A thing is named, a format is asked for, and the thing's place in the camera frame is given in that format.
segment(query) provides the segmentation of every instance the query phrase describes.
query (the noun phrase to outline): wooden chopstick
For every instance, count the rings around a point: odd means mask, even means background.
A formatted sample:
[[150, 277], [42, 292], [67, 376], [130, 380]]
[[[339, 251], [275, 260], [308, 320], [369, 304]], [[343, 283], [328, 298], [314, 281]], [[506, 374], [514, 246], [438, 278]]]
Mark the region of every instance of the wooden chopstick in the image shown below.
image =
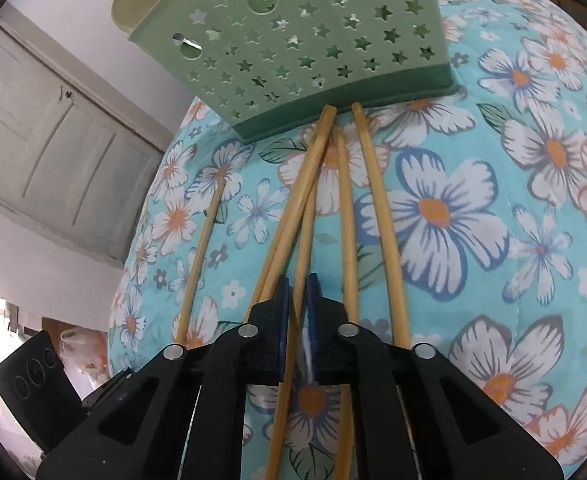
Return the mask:
[[216, 220], [216, 214], [218, 214], [218, 206], [224, 192], [225, 179], [218, 179], [218, 187], [211, 203], [207, 209], [207, 218], [203, 225], [203, 232], [200, 233], [200, 239], [198, 240], [198, 246], [196, 248], [196, 256], [194, 257], [194, 264], [189, 272], [187, 278], [187, 286], [185, 290], [185, 299], [182, 301], [182, 307], [180, 308], [180, 321], [178, 321], [178, 330], [176, 330], [176, 343], [185, 345], [187, 342], [187, 327], [189, 326], [189, 318], [191, 317], [191, 306], [194, 302], [194, 296], [196, 295], [196, 287], [198, 286], [198, 280], [200, 279], [200, 273], [203, 270], [203, 260], [205, 259], [205, 251], [207, 250], [207, 244], [214, 227], [214, 221]]
[[[358, 268], [355, 250], [355, 219], [353, 218], [353, 196], [349, 175], [349, 152], [342, 128], [336, 127], [337, 170], [340, 198], [340, 238], [342, 243], [342, 287], [343, 304], [347, 319], [360, 321], [358, 315]], [[353, 457], [353, 412], [351, 389], [343, 384], [340, 390], [340, 418], [337, 434], [336, 480], [348, 480]]]
[[267, 458], [266, 480], [276, 480], [280, 468], [280, 455], [285, 441], [285, 430], [294, 382], [295, 360], [301, 325], [302, 298], [304, 297], [304, 283], [309, 272], [309, 259], [311, 257], [311, 241], [313, 238], [313, 221], [316, 216], [316, 194], [318, 181], [313, 183], [311, 193], [304, 207], [302, 226], [298, 242], [298, 257], [296, 259], [295, 275], [293, 278], [293, 312], [295, 319], [289, 323], [287, 331], [287, 351], [285, 361], [285, 380], [278, 386], [276, 399], [276, 411], [272, 425], [271, 441], [269, 442], [269, 457]]
[[[291, 250], [295, 232], [298, 229], [302, 211], [304, 210], [305, 202], [307, 201], [308, 194], [311, 191], [311, 181], [315, 180], [317, 176], [322, 154], [325, 151], [334, 118], [336, 118], [336, 108], [330, 105], [326, 105], [322, 109], [320, 120], [318, 120], [316, 126], [316, 133], [313, 143], [309, 146], [307, 153], [304, 155], [302, 166], [298, 172], [298, 178], [296, 178], [295, 183], [293, 183], [292, 190], [289, 193], [289, 198], [285, 204], [285, 210], [283, 211], [280, 223], [276, 228], [276, 232], [274, 234], [273, 241], [269, 246], [269, 251], [267, 252], [265, 261], [262, 264], [258, 281], [256, 282], [253, 295], [251, 296], [250, 307], [247, 309], [247, 313], [245, 314], [245, 322], [247, 322], [249, 319], [252, 306], [258, 303], [258, 301], [263, 301], [261, 300], [262, 297], [266, 296], [268, 300], [271, 298], [271, 296], [273, 296], [276, 283], [278, 282], [278, 276], [282, 272], [289, 251]], [[285, 242], [287, 247], [282, 247], [282, 244]], [[270, 286], [266, 287], [267, 277], [270, 274], [270, 270], [274, 269], [273, 262], [278, 248], [281, 248], [278, 260], [282, 260], [282, 262], [276, 269], [275, 277], [273, 273], [270, 275]], [[270, 290], [270, 294], [263, 294], [264, 290], [267, 289]]]
[[360, 103], [351, 105], [355, 126], [358, 129], [360, 144], [365, 157], [365, 166], [371, 183], [373, 195], [373, 207], [378, 228], [380, 230], [382, 259], [384, 260], [384, 272], [387, 278], [387, 293], [389, 294], [389, 310], [391, 312], [391, 334], [393, 344], [403, 348], [411, 346], [411, 332], [409, 331], [409, 317], [407, 315], [407, 299], [405, 287], [402, 281], [402, 269], [400, 267], [400, 251], [398, 241], [393, 228], [391, 208], [387, 200], [387, 190], [382, 181], [382, 173], [378, 165], [378, 157], [371, 141], [369, 127], [365, 112]]

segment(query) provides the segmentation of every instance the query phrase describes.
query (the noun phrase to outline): green plastic basket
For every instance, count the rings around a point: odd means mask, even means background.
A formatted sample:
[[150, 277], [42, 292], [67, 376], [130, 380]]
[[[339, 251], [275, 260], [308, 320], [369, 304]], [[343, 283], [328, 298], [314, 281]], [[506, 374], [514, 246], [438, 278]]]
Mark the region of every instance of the green plastic basket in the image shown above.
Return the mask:
[[456, 88], [436, 0], [160, 0], [130, 41], [248, 141]]

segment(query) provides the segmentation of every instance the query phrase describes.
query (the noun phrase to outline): floral fabric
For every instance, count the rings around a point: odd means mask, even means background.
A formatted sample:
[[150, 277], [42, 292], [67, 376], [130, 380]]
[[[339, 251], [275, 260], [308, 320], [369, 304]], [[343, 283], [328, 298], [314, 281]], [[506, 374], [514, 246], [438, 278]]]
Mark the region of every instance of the floral fabric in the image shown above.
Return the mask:
[[[435, 344], [569, 475], [587, 456], [587, 33], [548, 0], [439, 2], [459, 91], [368, 110], [414, 342]], [[363, 153], [351, 114], [337, 122], [349, 151], [361, 322], [390, 341]], [[220, 176], [188, 345], [240, 323], [312, 131], [245, 145], [194, 102], [150, 188], [114, 299], [112, 371], [140, 368], [172, 342]], [[341, 300], [333, 147], [316, 214], [311, 271]], [[274, 388], [250, 387], [244, 479], [264, 475], [275, 405]], [[319, 388], [301, 362], [280, 478], [332, 476], [338, 412], [339, 389]]]

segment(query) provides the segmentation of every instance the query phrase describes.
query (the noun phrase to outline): plastic bag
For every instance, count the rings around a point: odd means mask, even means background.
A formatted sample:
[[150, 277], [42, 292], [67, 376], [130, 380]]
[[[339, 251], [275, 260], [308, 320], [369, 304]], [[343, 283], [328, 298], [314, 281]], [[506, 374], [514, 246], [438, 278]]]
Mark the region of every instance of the plastic bag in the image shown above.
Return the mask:
[[105, 333], [77, 326], [62, 332], [60, 339], [60, 358], [80, 397], [109, 379]]

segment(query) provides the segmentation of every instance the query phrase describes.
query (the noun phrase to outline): white wall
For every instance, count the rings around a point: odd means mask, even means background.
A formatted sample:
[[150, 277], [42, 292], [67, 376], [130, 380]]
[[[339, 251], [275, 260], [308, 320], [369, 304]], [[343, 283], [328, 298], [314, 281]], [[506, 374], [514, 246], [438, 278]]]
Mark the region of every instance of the white wall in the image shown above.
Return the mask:
[[0, 213], [0, 298], [30, 314], [106, 332], [121, 275]]
[[40, 29], [171, 132], [192, 95], [111, 20], [113, 0], [9, 0]]

